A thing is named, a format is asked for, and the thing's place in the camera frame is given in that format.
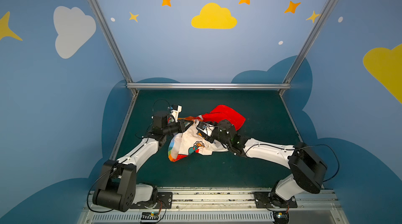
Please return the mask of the rainbow striped kids jacket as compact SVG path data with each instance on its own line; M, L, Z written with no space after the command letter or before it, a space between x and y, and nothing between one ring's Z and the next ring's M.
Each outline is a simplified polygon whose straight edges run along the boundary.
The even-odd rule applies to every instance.
M236 130L239 130L246 119L234 109L226 105L218 105L210 113L199 115L197 117L187 117L187 120L194 122L184 133L176 134L170 142L168 148L168 157L171 162L176 162L186 158L193 153L201 155L212 155L213 152L227 152L220 142L214 140L209 142L198 132L198 124L202 123L219 123L222 120L228 120L232 123Z

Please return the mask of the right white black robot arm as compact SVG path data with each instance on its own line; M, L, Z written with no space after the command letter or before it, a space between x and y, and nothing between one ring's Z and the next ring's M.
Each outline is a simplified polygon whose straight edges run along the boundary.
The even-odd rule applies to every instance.
M296 208L295 195L303 192L318 194L326 182L327 164L303 142L279 145L241 136L228 120L210 124L198 122L197 134L210 143L220 143L238 157L262 159L279 164L291 174L277 181L268 194L267 206Z

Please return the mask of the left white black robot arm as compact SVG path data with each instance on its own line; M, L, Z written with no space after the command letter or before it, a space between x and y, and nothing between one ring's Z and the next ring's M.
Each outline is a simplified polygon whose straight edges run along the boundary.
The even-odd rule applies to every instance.
M145 162L156 154L166 143L168 136L184 133L193 124L192 121L179 119L182 111L180 105L173 104L169 112L160 111L153 115L150 129L147 130L140 143L123 157L117 160L107 160L99 178L87 195L87 207L92 212L99 213L91 208L92 203L107 208L106 212L127 210L143 206L153 208L163 207L158 199L156 186L137 183L137 173Z

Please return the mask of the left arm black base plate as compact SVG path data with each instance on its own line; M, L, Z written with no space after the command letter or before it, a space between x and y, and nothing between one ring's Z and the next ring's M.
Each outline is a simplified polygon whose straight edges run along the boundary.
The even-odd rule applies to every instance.
M173 203L172 192L158 192L157 195L153 194L151 199L147 202L133 203L132 209L171 209Z

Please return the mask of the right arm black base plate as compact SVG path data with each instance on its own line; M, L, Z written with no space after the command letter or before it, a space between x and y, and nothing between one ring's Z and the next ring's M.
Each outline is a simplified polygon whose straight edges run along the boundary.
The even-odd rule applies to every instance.
M297 208L297 202L295 197L291 197L289 200L283 200L276 194L271 192L254 192L254 202L257 208Z

